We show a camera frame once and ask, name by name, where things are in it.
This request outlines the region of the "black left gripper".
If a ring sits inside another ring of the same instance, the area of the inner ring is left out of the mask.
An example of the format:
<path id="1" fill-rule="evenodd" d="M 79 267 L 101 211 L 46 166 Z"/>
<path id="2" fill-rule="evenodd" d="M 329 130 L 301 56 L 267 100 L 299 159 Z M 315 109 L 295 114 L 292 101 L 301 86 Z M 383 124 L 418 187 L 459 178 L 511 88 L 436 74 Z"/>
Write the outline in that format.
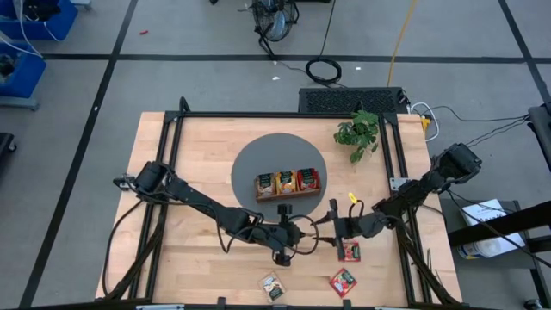
<path id="1" fill-rule="evenodd" d="M 290 266 L 292 256 L 286 253 L 286 249 L 293 249 L 299 242 L 313 240 L 312 232 L 302 232 L 291 220 L 292 206 L 279 204 L 277 213 L 280 221 L 277 224 L 266 225 L 266 246 L 272 250 L 272 259 L 276 265 Z"/>

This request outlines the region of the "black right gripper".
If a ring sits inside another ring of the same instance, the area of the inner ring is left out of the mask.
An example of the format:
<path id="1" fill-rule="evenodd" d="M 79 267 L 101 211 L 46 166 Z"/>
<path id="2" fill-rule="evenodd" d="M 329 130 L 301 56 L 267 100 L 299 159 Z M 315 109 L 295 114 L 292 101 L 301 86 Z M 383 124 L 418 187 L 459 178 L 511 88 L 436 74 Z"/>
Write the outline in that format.
<path id="1" fill-rule="evenodd" d="M 313 226 L 321 225 L 332 221 L 335 229 L 335 238 L 318 237 L 318 241 L 323 241 L 331 246 L 337 247 L 337 257 L 339 260 L 345 259 L 344 239 L 353 239 L 354 237 L 363 236 L 365 239 L 373 238 L 380 233 L 385 227 L 387 220 L 386 215 L 382 212 L 373 212 L 363 214 L 364 203 L 357 200 L 352 203 L 351 211 L 356 204 L 360 204 L 361 213 L 358 216 L 352 216 L 349 212 L 348 217 L 339 217 L 338 206 L 336 199 L 330 199 L 330 211 L 319 220 L 313 222 Z"/>

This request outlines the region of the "red tea packet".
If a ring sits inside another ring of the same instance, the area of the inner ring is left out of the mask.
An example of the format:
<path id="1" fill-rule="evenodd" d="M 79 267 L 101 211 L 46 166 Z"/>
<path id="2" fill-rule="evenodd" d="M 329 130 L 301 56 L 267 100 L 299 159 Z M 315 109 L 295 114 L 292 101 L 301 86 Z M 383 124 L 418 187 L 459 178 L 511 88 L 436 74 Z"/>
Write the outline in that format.
<path id="1" fill-rule="evenodd" d="M 315 190 L 320 187 L 319 173 L 314 168 L 300 169 L 297 171 L 297 184 L 299 191 Z"/>
<path id="2" fill-rule="evenodd" d="M 341 262 L 360 262 L 361 248 L 357 241 L 350 240 L 343 242 L 343 255 L 338 255 L 338 260 Z"/>
<path id="3" fill-rule="evenodd" d="M 357 280 L 347 269 L 342 268 L 331 278 L 330 285 L 341 298 L 344 298 L 357 285 Z"/>

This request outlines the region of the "wooden three-compartment tray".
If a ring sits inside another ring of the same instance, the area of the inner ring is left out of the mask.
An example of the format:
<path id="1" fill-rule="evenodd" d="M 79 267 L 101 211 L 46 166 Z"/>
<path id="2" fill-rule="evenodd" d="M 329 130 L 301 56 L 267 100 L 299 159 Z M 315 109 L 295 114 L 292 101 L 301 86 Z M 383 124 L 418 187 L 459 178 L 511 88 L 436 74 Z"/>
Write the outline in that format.
<path id="1" fill-rule="evenodd" d="M 257 193 L 256 193 L 256 201 L 257 202 L 267 202 L 267 201 L 273 201 L 273 200 L 283 200 L 283 199 L 289 199 L 289 198 L 299 198 L 299 197 L 305 197 L 305 196 L 310 196 L 310 195 L 319 195 L 321 190 L 322 190 L 322 183 L 321 183 L 321 177 L 319 175 L 319 179 L 320 179 L 320 187 L 318 189 L 315 189 L 315 190 L 309 190 L 309 191 L 299 191 L 299 187 L 298 187 L 298 184 L 297 184 L 297 171 L 298 170 L 295 170 L 296 171 L 296 191 L 293 192 L 293 193 L 287 193 L 287 194 L 278 194 L 277 193 L 277 189 L 276 189 L 276 173 L 277 172 L 271 172 L 271 173 L 274 173 L 275 174 L 275 189 L 276 189 L 276 193 L 272 196 L 264 196 L 264 197 L 257 197 Z"/>

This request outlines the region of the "orange tea packet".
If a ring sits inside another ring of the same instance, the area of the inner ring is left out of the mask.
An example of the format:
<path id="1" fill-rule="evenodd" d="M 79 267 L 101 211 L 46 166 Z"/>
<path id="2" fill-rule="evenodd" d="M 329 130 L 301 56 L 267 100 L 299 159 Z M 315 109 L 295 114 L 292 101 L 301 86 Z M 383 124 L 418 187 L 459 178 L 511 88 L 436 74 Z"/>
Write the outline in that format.
<path id="1" fill-rule="evenodd" d="M 278 194 L 293 193 L 296 191 L 296 171 L 285 170 L 276 173 L 276 189 Z"/>

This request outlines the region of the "beige cinnamon apple tea packet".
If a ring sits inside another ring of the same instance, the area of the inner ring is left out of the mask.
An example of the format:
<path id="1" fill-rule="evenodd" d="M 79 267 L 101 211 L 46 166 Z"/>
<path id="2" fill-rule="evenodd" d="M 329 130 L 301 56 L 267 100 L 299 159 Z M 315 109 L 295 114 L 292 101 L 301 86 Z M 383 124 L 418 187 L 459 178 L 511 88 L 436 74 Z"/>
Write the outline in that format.
<path id="1" fill-rule="evenodd" d="M 268 302 L 276 301 L 286 293 L 286 289 L 280 277 L 275 272 L 271 272 L 260 279 L 258 285 L 266 295 Z"/>
<path id="2" fill-rule="evenodd" d="M 276 193 L 274 173 L 257 175 L 255 178 L 257 197 L 272 196 Z"/>

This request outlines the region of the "grey round mat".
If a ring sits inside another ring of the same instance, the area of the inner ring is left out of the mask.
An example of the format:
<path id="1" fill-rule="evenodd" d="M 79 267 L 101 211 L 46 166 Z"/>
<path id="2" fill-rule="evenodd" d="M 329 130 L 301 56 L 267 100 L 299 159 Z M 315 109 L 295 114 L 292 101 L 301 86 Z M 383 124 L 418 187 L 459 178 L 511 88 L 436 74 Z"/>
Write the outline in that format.
<path id="1" fill-rule="evenodd" d="M 322 189 L 318 195 L 265 202 L 256 201 L 255 178 L 264 173 L 314 168 Z M 288 203 L 292 214 L 310 215 L 322 202 L 327 184 L 327 168 L 320 151 L 310 142 L 289 133 L 261 136 L 247 144 L 232 166 L 232 189 L 241 207 L 264 215 L 266 221 L 277 222 L 277 206 Z"/>

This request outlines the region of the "potted green plant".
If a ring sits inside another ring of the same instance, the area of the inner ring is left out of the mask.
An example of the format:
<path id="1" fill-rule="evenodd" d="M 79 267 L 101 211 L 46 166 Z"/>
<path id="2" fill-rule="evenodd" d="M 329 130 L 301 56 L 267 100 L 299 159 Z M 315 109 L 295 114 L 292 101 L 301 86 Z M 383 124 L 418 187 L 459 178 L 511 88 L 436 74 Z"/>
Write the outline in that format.
<path id="1" fill-rule="evenodd" d="M 350 116 L 351 121 L 338 124 L 333 139 L 339 145 L 355 147 L 349 160 L 352 164 L 357 164 L 364 154 L 378 149 L 379 117 L 364 110 L 352 112 Z"/>

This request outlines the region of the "black perforated computer case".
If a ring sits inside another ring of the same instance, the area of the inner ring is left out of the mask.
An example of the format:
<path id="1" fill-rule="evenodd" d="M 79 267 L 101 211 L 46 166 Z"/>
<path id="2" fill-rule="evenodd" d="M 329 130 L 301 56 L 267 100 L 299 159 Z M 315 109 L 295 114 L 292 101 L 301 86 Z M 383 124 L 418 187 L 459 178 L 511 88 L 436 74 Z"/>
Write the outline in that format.
<path id="1" fill-rule="evenodd" d="M 349 114 L 361 109 L 376 115 L 405 114 L 409 104 L 406 92 L 400 87 L 302 88 L 298 111 Z"/>

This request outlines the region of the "white printed paper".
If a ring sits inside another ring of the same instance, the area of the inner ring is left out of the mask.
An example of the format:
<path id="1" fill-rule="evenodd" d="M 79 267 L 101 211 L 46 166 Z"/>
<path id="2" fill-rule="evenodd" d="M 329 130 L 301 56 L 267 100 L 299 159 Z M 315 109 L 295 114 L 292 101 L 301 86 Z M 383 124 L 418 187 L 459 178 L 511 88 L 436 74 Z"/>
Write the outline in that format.
<path id="1" fill-rule="evenodd" d="M 478 225 L 480 222 L 494 220 L 507 215 L 505 209 L 497 199 L 483 201 L 461 208 L 461 215 L 468 226 Z M 458 253 L 465 259 L 491 258 L 524 247 L 523 238 L 518 232 L 511 233 L 505 238 L 495 237 L 472 242 L 457 247 Z"/>

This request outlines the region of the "black stand crossbar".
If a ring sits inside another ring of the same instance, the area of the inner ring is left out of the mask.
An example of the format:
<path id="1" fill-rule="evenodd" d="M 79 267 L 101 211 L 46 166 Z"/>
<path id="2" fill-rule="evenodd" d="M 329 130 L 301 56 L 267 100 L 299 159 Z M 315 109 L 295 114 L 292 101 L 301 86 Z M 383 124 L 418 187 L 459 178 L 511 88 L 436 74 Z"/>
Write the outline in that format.
<path id="1" fill-rule="evenodd" d="M 475 226 L 466 226 L 448 234 L 452 246 L 465 245 L 490 238 L 505 238 L 511 233 L 520 233 L 540 226 L 551 226 L 551 201 L 545 201 L 531 208 L 489 221 L 481 221 Z"/>

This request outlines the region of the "black floor fan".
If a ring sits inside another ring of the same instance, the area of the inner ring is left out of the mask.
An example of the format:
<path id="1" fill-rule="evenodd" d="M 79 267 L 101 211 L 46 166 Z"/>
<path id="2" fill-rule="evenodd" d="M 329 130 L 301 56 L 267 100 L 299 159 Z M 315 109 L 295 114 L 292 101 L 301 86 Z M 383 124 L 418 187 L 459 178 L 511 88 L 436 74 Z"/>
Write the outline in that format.
<path id="1" fill-rule="evenodd" d="M 255 31 L 271 42 L 283 40 L 300 18 L 295 0 L 253 0 L 251 8 Z"/>

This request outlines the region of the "blue plastic bin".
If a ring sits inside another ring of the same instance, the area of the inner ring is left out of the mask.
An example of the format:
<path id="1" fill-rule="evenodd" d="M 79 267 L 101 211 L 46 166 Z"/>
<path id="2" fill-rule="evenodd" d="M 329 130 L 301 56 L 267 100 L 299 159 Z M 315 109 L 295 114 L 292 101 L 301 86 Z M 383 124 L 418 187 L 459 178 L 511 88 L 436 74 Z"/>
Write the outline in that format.
<path id="1" fill-rule="evenodd" d="M 64 40 L 76 17 L 70 0 L 0 0 L 0 32 L 12 40 Z"/>
<path id="2" fill-rule="evenodd" d="M 45 69 L 28 44 L 0 41 L 0 96 L 31 97 Z"/>

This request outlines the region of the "black aluminium table frame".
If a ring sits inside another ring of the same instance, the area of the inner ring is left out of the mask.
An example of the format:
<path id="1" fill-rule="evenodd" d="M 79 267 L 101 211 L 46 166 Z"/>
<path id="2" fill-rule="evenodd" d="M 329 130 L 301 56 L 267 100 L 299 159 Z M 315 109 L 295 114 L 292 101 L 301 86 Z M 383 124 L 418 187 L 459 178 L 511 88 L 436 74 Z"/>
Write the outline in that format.
<path id="1" fill-rule="evenodd" d="M 232 165 L 250 142 L 271 133 L 290 133 L 309 141 L 324 158 L 328 177 L 325 194 L 310 214 L 313 220 L 325 215 L 329 199 L 338 200 L 340 216 L 347 215 L 352 192 L 363 199 L 366 213 L 372 204 L 388 197 L 389 186 L 380 148 L 358 165 L 350 164 L 350 150 L 334 142 L 337 118 L 306 117 L 298 113 L 189 112 L 183 119 L 177 174 L 192 187 L 227 206 L 240 206 L 231 185 Z M 129 174 L 138 174 L 145 162 L 156 157 L 165 112 L 142 113 L 128 164 Z M 430 166 L 421 121 L 417 115 L 397 115 L 402 149 L 409 177 L 421 177 Z M 112 243 L 108 288 L 113 289 L 133 263 L 144 206 L 120 225 Z M 420 208 L 419 237 L 426 254 L 431 249 L 432 267 L 443 285 L 457 300 L 461 292 L 451 257 L 443 217 Z M 356 277 L 358 284 L 344 297 L 352 306 L 409 306 L 395 230 L 385 229 L 372 239 L 358 238 L 362 250 L 359 263 L 341 263 L 336 249 L 320 243 L 315 253 L 297 255 L 291 267 L 276 266 L 271 251 L 235 240 L 225 254 L 217 240 L 214 221 L 190 207 L 169 206 L 164 240 L 152 301 L 158 303 L 214 304 L 226 297 L 229 306 L 269 305 L 259 280 L 271 272 L 281 279 L 286 293 L 273 304 L 290 306 L 342 306 L 342 299 L 329 284 L 341 268 Z"/>

